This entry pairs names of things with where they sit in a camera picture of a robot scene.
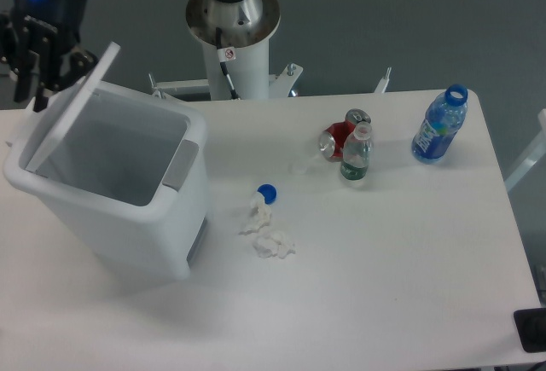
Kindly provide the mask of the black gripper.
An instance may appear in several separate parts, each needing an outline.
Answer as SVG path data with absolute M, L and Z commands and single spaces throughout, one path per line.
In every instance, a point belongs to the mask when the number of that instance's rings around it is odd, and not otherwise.
M 57 28 L 71 45 L 81 42 L 80 26 L 87 0 L 14 0 L 1 13 L 1 62 L 9 65 L 15 81 L 15 102 L 25 101 L 38 64 L 34 112 L 47 108 L 49 98 L 74 85 L 96 66 L 97 57 L 76 45 L 67 55 L 57 54 Z

